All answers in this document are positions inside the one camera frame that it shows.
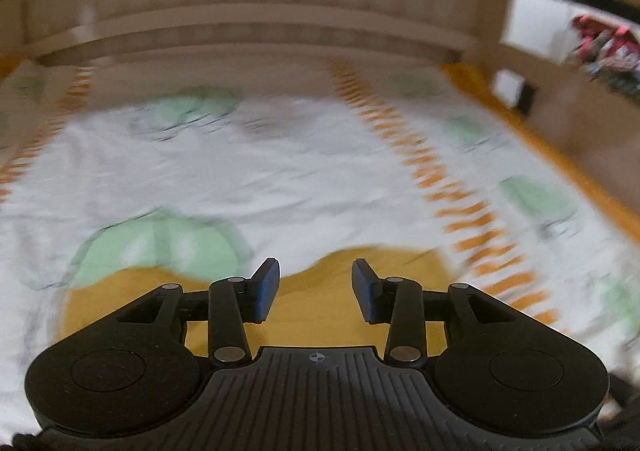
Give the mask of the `mustard yellow small garment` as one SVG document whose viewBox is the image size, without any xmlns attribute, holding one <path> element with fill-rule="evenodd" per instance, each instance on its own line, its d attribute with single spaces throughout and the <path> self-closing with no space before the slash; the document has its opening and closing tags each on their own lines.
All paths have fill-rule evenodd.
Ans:
<svg viewBox="0 0 640 451">
<path fill-rule="evenodd" d="M 450 283 L 449 272 L 434 249 L 422 253 L 387 246 L 341 249 L 281 279 L 267 321 L 245 327 L 250 349 L 374 346 L 384 353 L 387 325 L 364 322 L 352 292 L 350 271 L 357 258 L 367 260 L 381 277 L 407 278 L 423 289 L 444 292 Z M 208 289 L 206 282 L 162 267 L 122 269 L 96 284 L 68 290 L 55 338 L 59 341 L 165 283 L 178 283 L 186 292 Z"/>
</svg>

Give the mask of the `red and pink clothes pile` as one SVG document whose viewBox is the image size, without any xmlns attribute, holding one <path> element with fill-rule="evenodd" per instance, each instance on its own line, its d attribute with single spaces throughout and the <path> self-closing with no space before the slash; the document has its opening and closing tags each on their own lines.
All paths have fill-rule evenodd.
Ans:
<svg viewBox="0 0 640 451">
<path fill-rule="evenodd" d="M 570 29 L 577 35 L 577 44 L 565 63 L 638 106 L 639 40 L 632 29 L 593 15 L 574 17 Z"/>
</svg>

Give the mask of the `white leaf-print bed cover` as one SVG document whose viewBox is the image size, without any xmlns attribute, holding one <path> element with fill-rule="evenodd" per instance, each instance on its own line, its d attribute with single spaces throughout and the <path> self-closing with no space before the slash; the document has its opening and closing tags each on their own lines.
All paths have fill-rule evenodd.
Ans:
<svg viewBox="0 0 640 451">
<path fill-rule="evenodd" d="M 1 437 L 69 289 L 131 267 L 206 282 L 266 258 L 434 249 L 639 377 L 639 218 L 477 68 L 269 57 L 1 62 Z"/>
</svg>

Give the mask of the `beige wooden side rail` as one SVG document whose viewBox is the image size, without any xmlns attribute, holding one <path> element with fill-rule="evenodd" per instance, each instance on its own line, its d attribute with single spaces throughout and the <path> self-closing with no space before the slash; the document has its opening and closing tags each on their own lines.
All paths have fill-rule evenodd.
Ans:
<svg viewBox="0 0 640 451">
<path fill-rule="evenodd" d="M 639 0 L 622 0 L 637 6 Z M 598 81 L 500 41 L 510 0 L 478 2 L 480 60 L 524 76 L 537 93 L 527 125 L 608 193 L 639 208 L 639 108 Z"/>
</svg>

